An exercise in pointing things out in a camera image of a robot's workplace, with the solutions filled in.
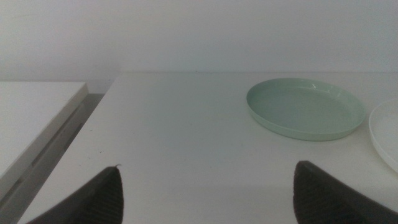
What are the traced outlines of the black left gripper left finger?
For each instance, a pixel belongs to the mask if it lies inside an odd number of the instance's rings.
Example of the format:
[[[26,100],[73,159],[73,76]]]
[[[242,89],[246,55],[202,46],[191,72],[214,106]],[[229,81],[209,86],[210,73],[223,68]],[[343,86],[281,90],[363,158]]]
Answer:
[[[119,169],[107,167],[66,199],[30,221],[31,224],[114,223],[124,216]]]

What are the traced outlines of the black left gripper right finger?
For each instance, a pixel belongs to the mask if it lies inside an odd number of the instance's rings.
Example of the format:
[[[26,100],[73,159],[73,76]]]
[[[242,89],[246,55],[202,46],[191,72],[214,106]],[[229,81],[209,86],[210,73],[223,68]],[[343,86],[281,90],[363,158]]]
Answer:
[[[309,161],[295,166],[298,223],[397,223],[397,212],[355,191]]]

